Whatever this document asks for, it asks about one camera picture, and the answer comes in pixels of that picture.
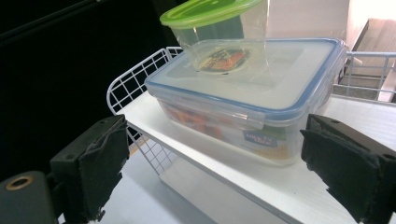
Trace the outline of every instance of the container lid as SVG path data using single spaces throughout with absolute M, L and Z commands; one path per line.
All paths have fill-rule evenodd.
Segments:
M 304 106 L 320 88 L 332 85 L 345 52 L 344 42 L 337 39 L 268 39 L 261 67 L 250 63 L 227 75 L 208 75 L 197 72 L 182 54 L 149 76 L 146 85 L 148 92 L 157 87 L 214 104 L 244 107 L 264 113 L 267 119 L 294 119 L 304 113 Z
M 163 13 L 163 25 L 190 29 L 238 16 L 263 0 L 190 0 Z

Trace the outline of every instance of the white shelf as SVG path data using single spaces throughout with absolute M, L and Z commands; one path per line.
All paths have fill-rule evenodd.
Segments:
M 275 167 L 218 140 L 178 127 L 147 92 L 118 113 L 125 114 L 134 129 L 287 222 L 356 223 L 301 160 L 288 167 Z M 332 96 L 319 113 L 396 148 L 396 116 L 392 116 L 396 115 L 395 105 Z
M 172 162 L 160 174 L 160 179 L 216 223 L 286 224 L 232 187 L 181 158 Z
M 215 224 L 195 206 L 169 189 L 137 150 L 125 163 L 122 179 L 113 189 L 100 222 L 90 224 Z M 59 223 L 64 223 L 60 216 Z

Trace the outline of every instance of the plastic food container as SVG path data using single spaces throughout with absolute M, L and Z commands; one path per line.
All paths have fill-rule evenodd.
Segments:
M 262 59 L 268 0 L 190 0 L 163 13 L 196 70 L 227 73 Z
M 177 125 L 284 165 L 299 157 L 300 130 L 327 102 L 346 54 L 337 39 L 272 39 L 261 71 L 208 75 L 182 53 L 146 85 Z

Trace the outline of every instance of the wire shelf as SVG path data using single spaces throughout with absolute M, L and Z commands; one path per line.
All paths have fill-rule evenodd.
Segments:
M 180 52 L 181 47 L 160 49 L 117 77 L 106 95 L 111 112 L 117 114 L 145 92 L 145 79 Z M 395 60 L 395 52 L 348 52 L 345 69 L 340 71 L 341 76 L 334 83 L 333 94 L 392 102 L 396 91 Z M 132 145 L 142 152 L 158 175 L 178 158 L 166 147 L 131 127 L 128 127 L 127 133 Z

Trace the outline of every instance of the printed label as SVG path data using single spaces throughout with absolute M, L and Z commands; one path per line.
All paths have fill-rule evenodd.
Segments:
M 277 147 L 277 140 L 271 135 L 264 134 L 262 131 L 243 131 L 246 141 L 262 145 L 265 147 Z
M 208 57 L 201 65 L 201 70 L 206 72 L 228 72 L 248 60 L 249 50 L 222 49 Z

